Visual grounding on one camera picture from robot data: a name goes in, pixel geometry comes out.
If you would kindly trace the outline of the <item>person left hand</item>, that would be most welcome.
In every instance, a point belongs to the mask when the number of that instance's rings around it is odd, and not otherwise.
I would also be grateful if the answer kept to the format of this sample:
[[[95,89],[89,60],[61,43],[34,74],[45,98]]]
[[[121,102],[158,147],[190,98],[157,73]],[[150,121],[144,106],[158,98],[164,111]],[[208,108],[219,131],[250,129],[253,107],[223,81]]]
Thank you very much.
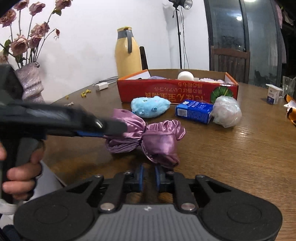
[[[22,166],[13,167],[6,172],[7,181],[2,184],[4,193],[15,200],[29,200],[36,187],[36,178],[43,172],[41,160],[44,157],[45,144],[39,142],[38,148],[32,152],[30,161]]]

